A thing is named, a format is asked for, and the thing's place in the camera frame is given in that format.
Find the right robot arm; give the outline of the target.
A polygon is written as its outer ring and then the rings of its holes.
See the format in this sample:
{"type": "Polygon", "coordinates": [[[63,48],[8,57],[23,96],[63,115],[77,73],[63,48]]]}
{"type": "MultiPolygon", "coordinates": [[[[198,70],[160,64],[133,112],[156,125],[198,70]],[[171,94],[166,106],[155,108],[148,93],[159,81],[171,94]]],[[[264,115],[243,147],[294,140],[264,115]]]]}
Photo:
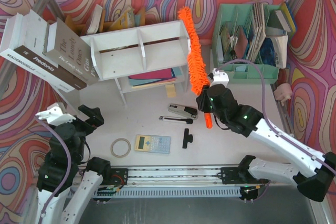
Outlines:
{"type": "Polygon", "coordinates": [[[298,191],[316,202],[322,202],[335,178],[335,153],[314,150],[280,130],[260,111],[238,104],[223,84],[205,85],[196,99],[202,112],[214,115],[226,130],[258,141],[282,155],[288,163],[265,161],[246,155],[238,165],[238,177],[295,185],[298,191]]]}

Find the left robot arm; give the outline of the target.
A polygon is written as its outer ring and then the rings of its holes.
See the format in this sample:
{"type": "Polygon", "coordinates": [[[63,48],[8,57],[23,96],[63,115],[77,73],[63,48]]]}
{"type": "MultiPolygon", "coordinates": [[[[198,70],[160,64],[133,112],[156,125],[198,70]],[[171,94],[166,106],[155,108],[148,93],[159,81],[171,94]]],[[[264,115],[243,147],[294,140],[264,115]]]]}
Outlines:
{"type": "Polygon", "coordinates": [[[81,120],[60,103],[36,113],[35,120],[52,137],[38,170],[35,223],[78,223],[94,191],[111,175],[111,163],[99,157],[83,161],[86,137],[104,124],[99,108],[79,106],[81,120]]]}

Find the black clip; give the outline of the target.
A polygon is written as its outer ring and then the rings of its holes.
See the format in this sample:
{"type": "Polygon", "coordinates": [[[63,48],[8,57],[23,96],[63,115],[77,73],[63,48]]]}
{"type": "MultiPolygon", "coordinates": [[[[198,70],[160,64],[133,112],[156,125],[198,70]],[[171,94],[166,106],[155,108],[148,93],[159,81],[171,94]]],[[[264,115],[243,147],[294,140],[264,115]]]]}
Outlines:
{"type": "Polygon", "coordinates": [[[183,135],[183,149],[187,149],[187,146],[189,143],[193,143],[193,135],[190,134],[190,131],[188,128],[184,129],[184,135],[183,135]]]}

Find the clear tape roll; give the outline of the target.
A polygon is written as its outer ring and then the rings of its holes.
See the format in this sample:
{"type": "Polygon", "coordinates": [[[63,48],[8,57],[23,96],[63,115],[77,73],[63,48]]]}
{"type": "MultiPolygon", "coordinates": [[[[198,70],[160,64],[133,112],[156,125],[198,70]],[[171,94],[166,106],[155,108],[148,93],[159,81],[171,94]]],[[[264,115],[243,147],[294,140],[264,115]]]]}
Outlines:
{"type": "Polygon", "coordinates": [[[118,138],[112,142],[110,151],[114,157],[124,158],[131,151],[131,143],[125,138],[118,138]]]}

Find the orange microfiber duster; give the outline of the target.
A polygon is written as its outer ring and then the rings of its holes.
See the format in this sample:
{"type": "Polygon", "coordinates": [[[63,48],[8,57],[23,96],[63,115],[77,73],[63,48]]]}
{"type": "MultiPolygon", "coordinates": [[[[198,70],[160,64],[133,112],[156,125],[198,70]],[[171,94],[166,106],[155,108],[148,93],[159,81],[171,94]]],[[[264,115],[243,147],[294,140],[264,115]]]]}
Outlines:
{"type": "Polygon", "coordinates": [[[188,72],[190,74],[191,90],[199,97],[203,86],[209,86],[210,82],[205,71],[201,44],[196,32],[191,9],[187,6],[180,8],[178,18],[183,22],[191,41],[191,52],[187,56],[188,72]]]}

